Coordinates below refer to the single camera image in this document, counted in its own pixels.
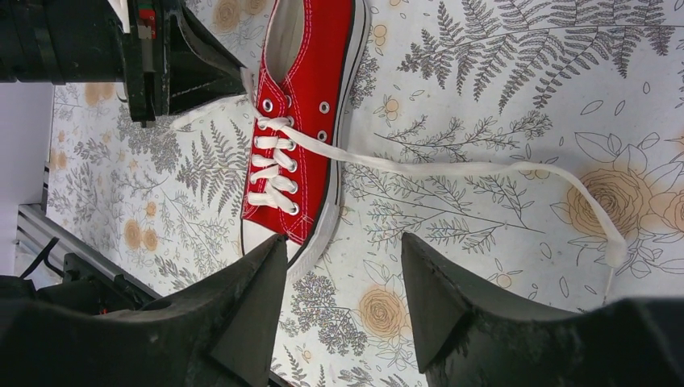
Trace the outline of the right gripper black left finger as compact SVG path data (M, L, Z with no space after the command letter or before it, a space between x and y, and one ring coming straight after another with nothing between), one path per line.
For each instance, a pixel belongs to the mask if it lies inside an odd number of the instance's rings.
M274 235L235 263L138 310L93 315L1 279L4 386L268 386L286 284Z

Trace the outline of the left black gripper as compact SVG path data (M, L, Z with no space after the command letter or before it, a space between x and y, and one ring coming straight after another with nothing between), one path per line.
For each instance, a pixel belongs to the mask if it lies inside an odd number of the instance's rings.
M244 65L184 1L3 1L3 83L119 82L147 124L243 94Z

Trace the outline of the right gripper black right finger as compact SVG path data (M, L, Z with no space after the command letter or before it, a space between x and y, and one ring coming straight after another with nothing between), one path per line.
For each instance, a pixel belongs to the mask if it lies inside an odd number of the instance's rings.
M419 371L430 386L680 386L683 301L577 314L520 297L402 236Z

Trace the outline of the red sneaker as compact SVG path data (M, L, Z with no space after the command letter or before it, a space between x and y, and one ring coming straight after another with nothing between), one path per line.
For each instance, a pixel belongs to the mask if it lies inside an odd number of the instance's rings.
M613 135L579 132L558 108L569 82L612 60L612 34L585 1L277 1L243 103L253 129L225 136L227 103L176 121L201 123L178 179L233 197L236 214L205 217L203 238L172 224L198 213L186 192L165 199L160 273L193 284L272 235L286 238L289 278L340 277L387 292L404 278L402 236L453 248L472 270L496 263L508 287L539 247L567 278L564 248L594 253L611 275L629 263L635 176L614 164Z

